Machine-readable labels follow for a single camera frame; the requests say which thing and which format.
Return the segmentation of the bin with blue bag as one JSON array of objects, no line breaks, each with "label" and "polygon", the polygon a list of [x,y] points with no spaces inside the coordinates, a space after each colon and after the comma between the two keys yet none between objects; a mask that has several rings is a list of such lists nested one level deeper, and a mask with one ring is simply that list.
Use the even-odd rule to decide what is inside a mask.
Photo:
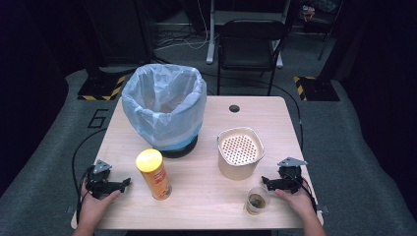
[{"label": "bin with blue bag", "polygon": [[122,90],[128,120],[158,150],[190,144],[203,125],[206,102],[207,83],[198,69],[189,66],[147,64]]}]

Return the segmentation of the beige container with perforated insert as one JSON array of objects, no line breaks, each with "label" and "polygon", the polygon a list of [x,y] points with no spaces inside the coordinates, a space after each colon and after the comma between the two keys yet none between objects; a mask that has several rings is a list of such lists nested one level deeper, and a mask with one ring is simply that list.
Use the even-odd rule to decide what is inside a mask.
[{"label": "beige container with perforated insert", "polygon": [[225,130],[217,136],[218,168],[230,180],[248,179],[265,156],[258,134],[249,127]]}]

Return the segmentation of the person's right hand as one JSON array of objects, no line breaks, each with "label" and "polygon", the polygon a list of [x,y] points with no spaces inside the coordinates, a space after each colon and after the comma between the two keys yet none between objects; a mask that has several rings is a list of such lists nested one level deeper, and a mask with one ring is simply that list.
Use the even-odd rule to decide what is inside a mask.
[{"label": "person's right hand", "polygon": [[276,189],[274,192],[281,199],[287,201],[290,207],[302,220],[310,220],[317,215],[313,208],[308,185],[306,183],[303,183],[302,187],[294,194],[287,193],[280,189]]}]

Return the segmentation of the black mesh trash bin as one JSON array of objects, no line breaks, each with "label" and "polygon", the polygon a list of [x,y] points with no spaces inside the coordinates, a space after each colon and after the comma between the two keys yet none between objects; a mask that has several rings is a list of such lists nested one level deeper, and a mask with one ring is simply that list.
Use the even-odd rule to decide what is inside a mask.
[{"label": "black mesh trash bin", "polygon": [[161,154],[166,158],[180,158],[189,154],[196,146],[198,137],[194,137],[186,146],[173,149],[173,150],[162,150]]}]

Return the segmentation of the black folding chair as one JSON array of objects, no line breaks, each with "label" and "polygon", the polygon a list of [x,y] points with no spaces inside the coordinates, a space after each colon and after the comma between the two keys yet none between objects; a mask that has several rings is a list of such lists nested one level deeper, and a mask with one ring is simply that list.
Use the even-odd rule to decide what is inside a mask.
[{"label": "black folding chair", "polygon": [[217,93],[221,88],[221,71],[251,71],[270,72],[270,95],[281,43],[287,33],[285,23],[276,20],[239,19],[225,23],[218,42]]}]

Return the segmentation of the clear plastic cup with tea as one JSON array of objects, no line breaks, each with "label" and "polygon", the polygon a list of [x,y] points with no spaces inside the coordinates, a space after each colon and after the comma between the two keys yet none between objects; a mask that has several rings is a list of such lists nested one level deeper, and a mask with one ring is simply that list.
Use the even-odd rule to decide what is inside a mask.
[{"label": "clear plastic cup with tea", "polygon": [[268,206],[268,190],[263,187],[251,188],[247,194],[245,210],[252,215],[262,213]]}]

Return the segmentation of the black yellow striped base plate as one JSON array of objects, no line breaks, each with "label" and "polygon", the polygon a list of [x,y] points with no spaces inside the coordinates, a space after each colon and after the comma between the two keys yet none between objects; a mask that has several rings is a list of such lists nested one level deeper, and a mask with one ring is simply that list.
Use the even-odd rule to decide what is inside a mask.
[{"label": "black yellow striped base plate", "polygon": [[125,76],[104,76],[102,79],[88,78],[78,92],[82,100],[113,100],[121,91]]},{"label": "black yellow striped base plate", "polygon": [[339,101],[331,82],[321,82],[315,77],[294,77],[294,82],[303,101]]}]

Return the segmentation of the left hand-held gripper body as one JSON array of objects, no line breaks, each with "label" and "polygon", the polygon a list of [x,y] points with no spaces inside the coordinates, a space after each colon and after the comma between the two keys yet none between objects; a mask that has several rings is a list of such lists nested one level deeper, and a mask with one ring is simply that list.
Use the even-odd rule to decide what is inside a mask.
[{"label": "left hand-held gripper body", "polygon": [[116,190],[123,191],[122,182],[108,181],[110,169],[111,165],[109,163],[99,159],[92,170],[88,171],[86,189],[97,199]]}]

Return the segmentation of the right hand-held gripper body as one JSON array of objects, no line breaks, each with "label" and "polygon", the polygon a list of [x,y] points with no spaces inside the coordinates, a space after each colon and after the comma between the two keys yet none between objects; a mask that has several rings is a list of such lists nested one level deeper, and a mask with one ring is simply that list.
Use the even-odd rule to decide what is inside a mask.
[{"label": "right hand-held gripper body", "polygon": [[281,177],[281,190],[287,190],[291,194],[296,193],[303,184],[302,165],[307,165],[305,160],[296,159],[293,157],[286,157],[278,162],[278,173]]}]

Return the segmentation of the dark cabinet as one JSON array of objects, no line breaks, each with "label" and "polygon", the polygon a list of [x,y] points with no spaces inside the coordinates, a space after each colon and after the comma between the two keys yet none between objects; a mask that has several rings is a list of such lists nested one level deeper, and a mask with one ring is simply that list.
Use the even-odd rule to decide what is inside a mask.
[{"label": "dark cabinet", "polygon": [[84,0],[107,65],[143,65],[152,57],[144,0]]}]

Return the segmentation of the yellow chip can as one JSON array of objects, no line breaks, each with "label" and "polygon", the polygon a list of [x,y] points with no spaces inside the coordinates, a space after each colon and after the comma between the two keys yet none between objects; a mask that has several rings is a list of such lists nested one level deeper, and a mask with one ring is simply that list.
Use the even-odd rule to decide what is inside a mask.
[{"label": "yellow chip can", "polygon": [[143,150],[136,158],[136,167],[156,200],[162,201],[171,195],[172,187],[164,167],[163,156],[157,149]]}]

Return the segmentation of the person's left hand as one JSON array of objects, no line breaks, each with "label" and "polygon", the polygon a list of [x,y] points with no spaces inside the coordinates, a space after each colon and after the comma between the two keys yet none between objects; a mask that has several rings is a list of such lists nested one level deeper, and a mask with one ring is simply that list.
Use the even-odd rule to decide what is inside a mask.
[{"label": "person's left hand", "polygon": [[95,198],[83,184],[82,207],[79,216],[78,228],[93,231],[99,221],[104,217],[110,205],[121,195],[119,190],[112,192],[104,199]]}]

